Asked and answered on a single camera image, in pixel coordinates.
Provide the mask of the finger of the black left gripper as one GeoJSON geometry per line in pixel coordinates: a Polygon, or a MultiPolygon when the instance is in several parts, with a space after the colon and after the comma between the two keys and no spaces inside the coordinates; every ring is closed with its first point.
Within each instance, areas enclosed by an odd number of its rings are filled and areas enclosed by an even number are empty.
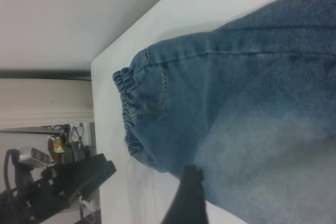
{"type": "Polygon", "coordinates": [[[117,171],[104,154],[64,165],[64,194],[70,201],[90,200],[99,187],[117,171]]]}

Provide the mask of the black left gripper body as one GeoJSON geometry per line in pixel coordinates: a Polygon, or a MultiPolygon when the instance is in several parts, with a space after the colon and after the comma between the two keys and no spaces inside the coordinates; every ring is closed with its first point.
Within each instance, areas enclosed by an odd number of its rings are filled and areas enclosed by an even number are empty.
{"type": "Polygon", "coordinates": [[[64,210],[76,201],[76,163],[49,166],[27,185],[32,210],[64,210]]]}

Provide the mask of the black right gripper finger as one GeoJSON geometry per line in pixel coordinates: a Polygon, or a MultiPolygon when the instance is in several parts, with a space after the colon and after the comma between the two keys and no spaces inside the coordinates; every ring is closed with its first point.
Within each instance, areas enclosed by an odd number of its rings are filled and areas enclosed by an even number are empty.
{"type": "Polygon", "coordinates": [[[178,190],[162,223],[207,223],[203,173],[197,166],[184,167],[178,190]]]}

